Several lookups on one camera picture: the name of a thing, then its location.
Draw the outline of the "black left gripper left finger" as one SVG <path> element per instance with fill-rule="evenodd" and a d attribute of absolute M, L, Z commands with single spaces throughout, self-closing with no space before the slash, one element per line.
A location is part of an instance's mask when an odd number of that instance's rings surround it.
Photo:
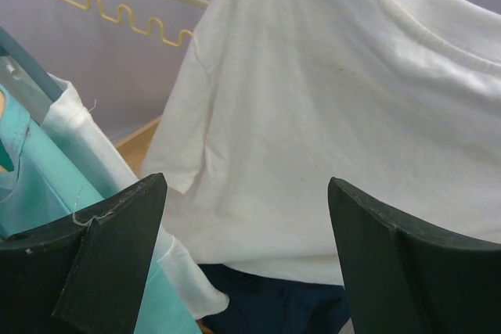
<path fill-rule="evenodd" d="M 132 333 L 167 184 L 115 196 L 1 243 L 3 333 Z"/>

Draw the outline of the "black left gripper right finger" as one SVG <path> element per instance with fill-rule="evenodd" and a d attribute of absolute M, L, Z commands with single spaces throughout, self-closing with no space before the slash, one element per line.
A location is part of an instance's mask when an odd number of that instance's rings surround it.
<path fill-rule="evenodd" d="M 332 178 L 328 204 L 357 333 L 497 333 L 500 246 Z"/>

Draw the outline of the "navy t shirt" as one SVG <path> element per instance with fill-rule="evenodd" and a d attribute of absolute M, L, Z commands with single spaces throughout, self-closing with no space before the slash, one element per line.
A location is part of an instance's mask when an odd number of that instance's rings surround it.
<path fill-rule="evenodd" d="M 350 318 L 342 286 L 265 278 L 222 264 L 200 268 L 229 297 L 223 312 L 203 319 L 214 333 L 338 333 Z"/>

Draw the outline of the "white t shirt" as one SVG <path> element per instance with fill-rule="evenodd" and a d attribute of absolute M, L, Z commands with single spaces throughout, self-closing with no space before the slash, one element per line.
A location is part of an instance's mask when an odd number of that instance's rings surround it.
<path fill-rule="evenodd" d="M 500 240 L 500 16 L 467 0 L 211 0 L 146 159 L 198 264 L 343 282 L 326 189 Z"/>

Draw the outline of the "grey blue plastic hanger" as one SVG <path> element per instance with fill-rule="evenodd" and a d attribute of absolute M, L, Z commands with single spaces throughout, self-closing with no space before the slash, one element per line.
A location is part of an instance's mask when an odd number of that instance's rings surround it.
<path fill-rule="evenodd" d="M 44 94 L 55 102 L 63 93 L 58 84 L 38 62 L 3 28 L 1 30 L 1 57 L 13 58 Z"/>

